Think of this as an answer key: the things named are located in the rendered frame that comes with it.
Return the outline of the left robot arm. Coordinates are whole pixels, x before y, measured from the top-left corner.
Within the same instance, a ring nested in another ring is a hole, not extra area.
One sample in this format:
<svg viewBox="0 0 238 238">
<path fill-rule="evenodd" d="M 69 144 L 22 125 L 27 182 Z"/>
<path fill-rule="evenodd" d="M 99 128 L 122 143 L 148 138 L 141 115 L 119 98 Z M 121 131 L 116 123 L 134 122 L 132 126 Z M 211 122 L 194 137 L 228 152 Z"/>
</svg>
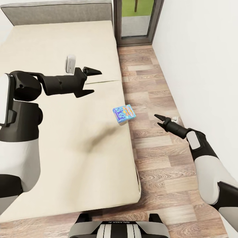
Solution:
<svg viewBox="0 0 238 238">
<path fill-rule="evenodd" d="M 76 56 L 65 57 L 64 75 L 16 71 L 0 78 L 0 216 L 40 177 L 39 128 L 43 112 L 36 100 L 47 96 L 72 94 L 80 98 L 94 90 L 83 90 L 88 76 L 102 75 L 89 67 L 75 68 Z M 42 84 L 42 86 L 41 86 Z"/>
</svg>

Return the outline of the board game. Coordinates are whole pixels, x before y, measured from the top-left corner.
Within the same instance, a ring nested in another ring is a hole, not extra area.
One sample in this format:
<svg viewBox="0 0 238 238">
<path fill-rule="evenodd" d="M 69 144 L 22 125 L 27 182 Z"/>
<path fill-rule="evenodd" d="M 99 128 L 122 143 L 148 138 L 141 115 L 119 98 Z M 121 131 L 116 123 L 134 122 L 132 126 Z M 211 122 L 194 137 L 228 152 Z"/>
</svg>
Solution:
<svg viewBox="0 0 238 238">
<path fill-rule="evenodd" d="M 117 108 L 113 108 L 113 113 L 116 117 L 118 123 L 125 122 L 129 119 L 133 119 L 136 117 L 131 105 L 125 105 Z"/>
</svg>

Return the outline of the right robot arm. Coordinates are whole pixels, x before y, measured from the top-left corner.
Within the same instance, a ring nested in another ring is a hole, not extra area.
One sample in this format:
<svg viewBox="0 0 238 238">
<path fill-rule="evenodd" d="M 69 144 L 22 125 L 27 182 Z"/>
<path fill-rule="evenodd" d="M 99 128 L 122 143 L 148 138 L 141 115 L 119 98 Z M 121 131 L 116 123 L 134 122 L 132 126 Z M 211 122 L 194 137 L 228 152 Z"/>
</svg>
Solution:
<svg viewBox="0 0 238 238">
<path fill-rule="evenodd" d="M 179 125 L 179 117 L 165 117 L 154 114 L 164 121 L 157 123 L 166 132 L 187 138 L 195 164 L 201 199 L 214 207 L 220 215 L 238 232 L 238 182 L 228 172 L 208 143 L 206 136 L 192 128 Z"/>
</svg>

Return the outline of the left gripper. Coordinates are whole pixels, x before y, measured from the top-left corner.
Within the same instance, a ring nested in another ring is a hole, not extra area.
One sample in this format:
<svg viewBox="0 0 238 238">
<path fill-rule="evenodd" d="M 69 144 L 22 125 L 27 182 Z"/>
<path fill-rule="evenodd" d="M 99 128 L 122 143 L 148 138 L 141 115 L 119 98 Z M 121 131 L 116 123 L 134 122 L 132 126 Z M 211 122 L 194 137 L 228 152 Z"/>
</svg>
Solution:
<svg viewBox="0 0 238 238">
<path fill-rule="evenodd" d="M 83 87 L 87 77 L 95 75 L 102 75 L 102 72 L 85 66 L 83 71 L 81 68 L 75 68 L 74 75 L 59 75 L 56 77 L 60 82 L 61 94 L 74 93 L 76 98 L 80 98 L 94 92 L 94 90 L 83 90 Z"/>
</svg>

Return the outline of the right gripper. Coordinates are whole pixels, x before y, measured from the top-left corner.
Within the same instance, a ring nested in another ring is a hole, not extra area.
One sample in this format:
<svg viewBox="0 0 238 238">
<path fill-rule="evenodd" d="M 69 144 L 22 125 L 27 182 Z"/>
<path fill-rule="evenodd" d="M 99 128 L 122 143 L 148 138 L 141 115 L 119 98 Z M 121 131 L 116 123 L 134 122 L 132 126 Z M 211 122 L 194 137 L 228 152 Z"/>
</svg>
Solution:
<svg viewBox="0 0 238 238">
<path fill-rule="evenodd" d="M 165 129 L 166 132 L 171 132 L 174 135 L 176 135 L 177 131 L 181 127 L 181 125 L 172 122 L 171 118 L 169 118 L 169 117 L 165 117 L 165 116 L 157 115 L 157 114 L 154 114 L 154 116 L 157 117 L 158 119 L 160 119 L 161 121 L 164 121 L 163 124 L 161 124 L 159 122 L 157 124 L 159 126 L 161 126 L 163 129 Z"/>
</svg>

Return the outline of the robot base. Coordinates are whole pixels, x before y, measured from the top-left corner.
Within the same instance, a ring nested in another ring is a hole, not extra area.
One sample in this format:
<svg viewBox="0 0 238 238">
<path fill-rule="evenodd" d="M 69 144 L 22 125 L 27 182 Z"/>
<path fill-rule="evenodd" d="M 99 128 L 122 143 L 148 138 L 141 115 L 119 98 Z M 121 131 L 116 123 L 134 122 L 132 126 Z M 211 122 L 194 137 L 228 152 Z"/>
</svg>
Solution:
<svg viewBox="0 0 238 238">
<path fill-rule="evenodd" d="M 68 238 L 97 238 L 101 224 L 137 224 L 142 238 L 170 238 L 165 224 L 158 214 L 150 214 L 149 221 L 93 221 L 89 215 L 82 213 L 77 222 L 71 227 Z"/>
</svg>

